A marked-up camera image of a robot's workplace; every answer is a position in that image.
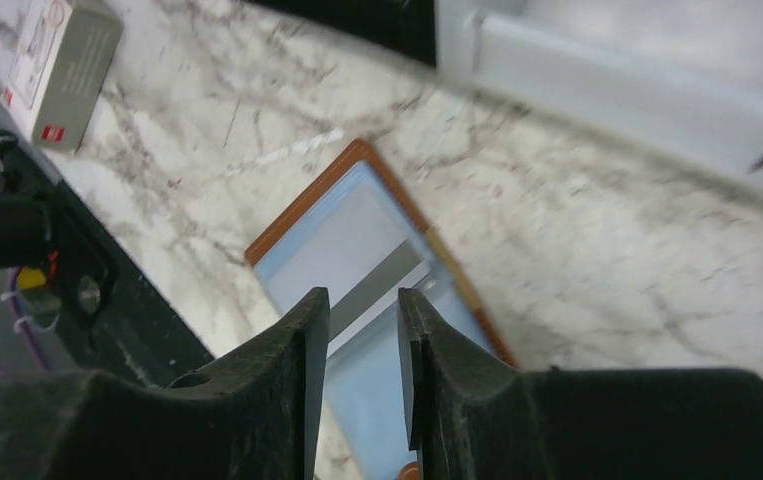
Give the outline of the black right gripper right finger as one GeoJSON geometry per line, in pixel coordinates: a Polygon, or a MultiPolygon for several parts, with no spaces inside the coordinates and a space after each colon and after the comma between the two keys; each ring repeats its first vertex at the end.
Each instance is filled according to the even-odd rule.
{"type": "Polygon", "coordinates": [[[520,371],[398,293],[424,479],[763,479],[763,379],[741,369],[520,371]]]}

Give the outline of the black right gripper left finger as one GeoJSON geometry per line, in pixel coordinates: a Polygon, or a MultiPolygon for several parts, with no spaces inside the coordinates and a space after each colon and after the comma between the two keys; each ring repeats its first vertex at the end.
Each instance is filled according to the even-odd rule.
{"type": "Polygon", "coordinates": [[[0,479],[310,479],[329,297],[166,388],[102,370],[0,377],[0,479]]]}

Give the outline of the brown leather card holder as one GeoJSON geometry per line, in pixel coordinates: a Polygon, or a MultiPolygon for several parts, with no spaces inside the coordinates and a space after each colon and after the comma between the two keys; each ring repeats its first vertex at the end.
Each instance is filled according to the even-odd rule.
{"type": "Polygon", "coordinates": [[[406,439],[396,322],[402,288],[481,348],[514,358],[456,258],[367,141],[345,150],[245,252],[279,313],[314,287],[331,314],[324,397],[366,479],[393,479],[406,439]]]}

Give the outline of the black and white card tray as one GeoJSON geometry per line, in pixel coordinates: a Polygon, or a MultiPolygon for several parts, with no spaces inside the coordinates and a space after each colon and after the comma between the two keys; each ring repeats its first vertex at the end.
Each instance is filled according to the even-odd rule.
{"type": "Polygon", "coordinates": [[[275,1],[272,8],[763,193],[763,1],[275,1]]]}

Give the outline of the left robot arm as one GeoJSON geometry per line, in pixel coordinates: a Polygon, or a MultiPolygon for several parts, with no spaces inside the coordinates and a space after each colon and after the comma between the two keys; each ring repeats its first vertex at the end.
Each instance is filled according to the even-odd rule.
{"type": "Polygon", "coordinates": [[[51,220],[44,204],[0,195],[0,269],[42,263],[50,240],[51,220]]]}

